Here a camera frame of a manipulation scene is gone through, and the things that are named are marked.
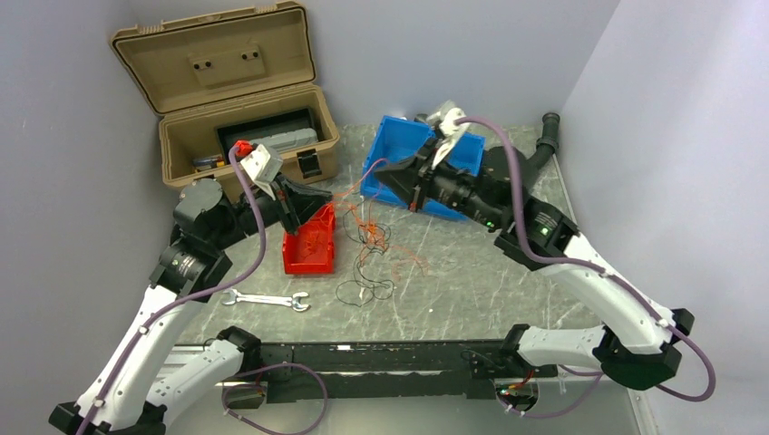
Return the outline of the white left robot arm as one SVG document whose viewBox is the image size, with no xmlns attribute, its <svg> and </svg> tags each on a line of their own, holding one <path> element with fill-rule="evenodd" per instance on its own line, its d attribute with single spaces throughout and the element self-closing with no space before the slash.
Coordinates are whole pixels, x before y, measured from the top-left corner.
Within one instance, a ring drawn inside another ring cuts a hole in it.
<svg viewBox="0 0 769 435">
<path fill-rule="evenodd" d="M 211 296 L 228 287 L 227 249 L 280 224 L 289 233 L 332 201 L 330 191 L 277 176 L 273 194 L 248 188 L 229 201 L 215 179 L 180 193 L 170 244 L 151 273 L 129 330 L 107 365 L 76 401 L 57 405 L 49 423 L 65 434 L 163 434 L 216 383 L 253 378 L 260 340 L 231 326 L 203 353 L 166 378 L 159 376 L 188 323 Z"/>
</svg>

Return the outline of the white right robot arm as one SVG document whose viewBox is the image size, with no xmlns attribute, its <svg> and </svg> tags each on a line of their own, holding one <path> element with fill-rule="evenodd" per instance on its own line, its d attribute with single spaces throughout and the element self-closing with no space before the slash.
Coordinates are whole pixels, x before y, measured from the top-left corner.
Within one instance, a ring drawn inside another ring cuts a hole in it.
<svg viewBox="0 0 769 435">
<path fill-rule="evenodd" d="M 508 187 L 499 172 L 473 175 L 421 147 L 412 157 L 375 169 L 374 177 L 411 210 L 436 202 L 496 233 L 494 245 L 514 262 L 566 287 L 601 324 L 549 330 L 516 324 L 500 351 L 502 369 L 568 365 L 596 370 L 633 390 L 660 388 L 677 375 L 695 317 L 654 302 L 605 261 L 558 208 L 529 193 L 516 149 L 504 151 Z"/>
</svg>

